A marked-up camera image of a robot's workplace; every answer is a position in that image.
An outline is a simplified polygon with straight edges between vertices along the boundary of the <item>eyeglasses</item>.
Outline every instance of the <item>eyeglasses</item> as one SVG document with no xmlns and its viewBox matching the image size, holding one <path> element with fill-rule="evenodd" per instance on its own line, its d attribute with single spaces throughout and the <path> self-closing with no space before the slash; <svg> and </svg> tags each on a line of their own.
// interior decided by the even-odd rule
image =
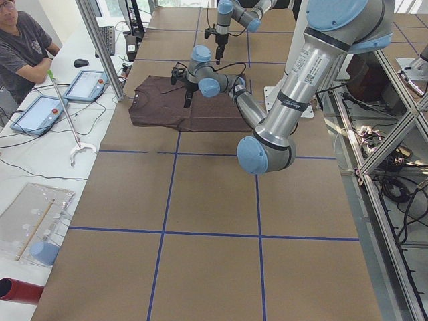
<svg viewBox="0 0 428 321">
<path fill-rule="evenodd" d="M 15 2 L 12 0 L 7 0 L 0 4 L 0 12 L 3 11 L 3 9 L 12 10 L 15 8 Z"/>
</svg>

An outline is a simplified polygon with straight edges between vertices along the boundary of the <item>white desk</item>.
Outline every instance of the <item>white desk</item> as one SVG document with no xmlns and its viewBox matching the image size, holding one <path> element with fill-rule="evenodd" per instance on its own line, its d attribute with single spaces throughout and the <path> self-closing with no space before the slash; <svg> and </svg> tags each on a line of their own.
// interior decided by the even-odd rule
<svg viewBox="0 0 428 321">
<path fill-rule="evenodd" d="M 116 25 L 119 21 L 121 20 L 109 19 L 107 21 L 105 19 L 100 19 L 98 23 L 99 25 Z M 120 24 L 117 29 L 121 29 L 124 26 L 125 24 Z M 123 63 L 121 57 L 124 58 L 125 56 L 126 44 L 122 33 L 119 31 L 116 31 L 116 39 L 116 55 L 112 56 L 112 61 L 116 70 L 119 71 Z M 85 25 L 82 23 L 73 35 L 70 36 L 69 40 L 67 40 L 53 60 L 51 70 L 57 82 L 59 84 L 69 84 L 81 69 L 103 70 L 101 61 L 99 58 L 95 57 L 94 52 L 94 46 L 92 45 Z M 75 68 L 73 66 L 73 61 L 76 58 L 87 59 L 90 63 L 86 67 Z M 51 85 L 51 80 L 48 77 L 43 84 L 38 84 L 36 87 L 44 85 Z M 53 87 L 42 89 L 41 92 L 50 96 L 56 96 Z M 19 110 L 25 110 L 38 96 L 39 92 L 37 91 L 30 93 L 19 107 Z M 97 101 L 99 104 L 103 105 L 106 110 L 96 121 L 91 133 L 87 136 L 80 136 L 80 139 L 82 142 L 95 145 L 98 149 L 110 123 L 117 101 L 110 87 L 107 88 L 105 93 L 103 93 Z M 71 103 L 68 107 L 74 126 L 76 130 L 81 133 L 87 133 L 91 129 L 95 119 L 104 111 L 103 107 L 93 103 L 85 110 L 79 112 L 77 116 L 74 115 L 74 113 L 85 106 L 87 106 L 87 104 Z M 9 128 L 9 125 L 10 122 L 0 134 L 0 147 L 19 144 L 33 138 L 24 134 L 7 137 L 11 134 L 16 134 L 16 132 Z M 67 129 L 70 129 L 70 126 L 66 120 L 61 121 L 52 128 L 54 131 Z M 0 159 L 14 165 L 19 165 L 33 173 L 45 176 L 82 177 L 87 179 L 92 165 L 94 164 L 96 154 L 91 150 L 78 153 L 75 157 L 76 163 L 74 167 L 71 167 L 70 151 L 75 145 L 76 141 L 71 131 L 63 133 L 49 132 L 45 136 L 33 142 L 29 142 L 28 144 L 12 148 L 0 148 Z M 39 183 L 75 192 L 75 197 L 68 207 L 68 213 L 70 214 L 76 209 L 76 205 L 86 184 L 85 181 L 34 177 L 23 172 L 21 169 L 0 163 L 0 214 L 8 208 L 26 183 Z M 49 273 L 49 268 L 9 261 L 1 259 L 0 256 L 0 278 L 16 278 L 18 280 L 44 285 Z M 34 310 L 35 306 L 32 305 L 1 301 L 0 321 L 30 320 Z"/>
</svg>

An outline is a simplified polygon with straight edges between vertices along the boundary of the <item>blue cup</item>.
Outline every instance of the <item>blue cup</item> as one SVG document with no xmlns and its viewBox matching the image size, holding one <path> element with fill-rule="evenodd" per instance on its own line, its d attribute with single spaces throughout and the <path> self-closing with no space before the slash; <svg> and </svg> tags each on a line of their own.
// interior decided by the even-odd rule
<svg viewBox="0 0 428 321">
<path fill-rule="evenodd" d="M 29 249 L 30 254 L 40 263 L 52 266 L 60 248 L 52 243 L 37 242 Z"/>
</svg>

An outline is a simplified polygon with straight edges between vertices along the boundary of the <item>wooden stick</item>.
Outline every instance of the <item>wooden stick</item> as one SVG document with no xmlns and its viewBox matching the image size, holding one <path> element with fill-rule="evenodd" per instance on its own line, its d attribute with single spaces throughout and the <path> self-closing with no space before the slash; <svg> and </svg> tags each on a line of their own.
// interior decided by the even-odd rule
<svg viewBox="0 0 428 321">
<path fill-rule="evenodd" d="M 35 233 L 37 232 L 37 230 L 39 229 L 41 222 L 43 222 L 43 220 L 45 219 L 47 213 L 50 211 L 52 205 L 55 203 L 55 199 L 52 199 L 49 203 L 49 205 L 47 206 L 47 209 L 45 210 L 45 212 L 43 213 L 43 215 L 40 217 L 39 221 L 37 222 L 36 225 L 34 225 L 34 229 L 31 232 L 31 235 L 28 237 L 28 240 L 25 242 L 23 248 L 21 249 L 21 251 L 17 254 L 17 257 L 15 258 L 15 261 L 19 261 L 19 259 L 21 259 L 21 256 L 23 255 L 23 253 L 25 252 L 25 250 L 27 249 L 29 242 L 31 242 L 31 240 L 33 239 Z"/>
</svg>

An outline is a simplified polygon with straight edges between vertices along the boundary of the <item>keyboard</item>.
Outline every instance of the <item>keyboard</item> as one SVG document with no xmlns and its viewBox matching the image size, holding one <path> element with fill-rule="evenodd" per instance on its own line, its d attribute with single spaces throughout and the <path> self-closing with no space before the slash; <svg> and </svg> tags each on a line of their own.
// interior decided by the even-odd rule
<svg viewBox="0 0 428 321">
<path fill-rule="evenodd" d="M 115 52 L 115 37 L 114 37 L 114 27 L 112 25 L 107 25 L 104 27 L 99 27 L 102 39 L 106 44 L 107 51 L 110 56 L 114 55 Z"/>
</svg>

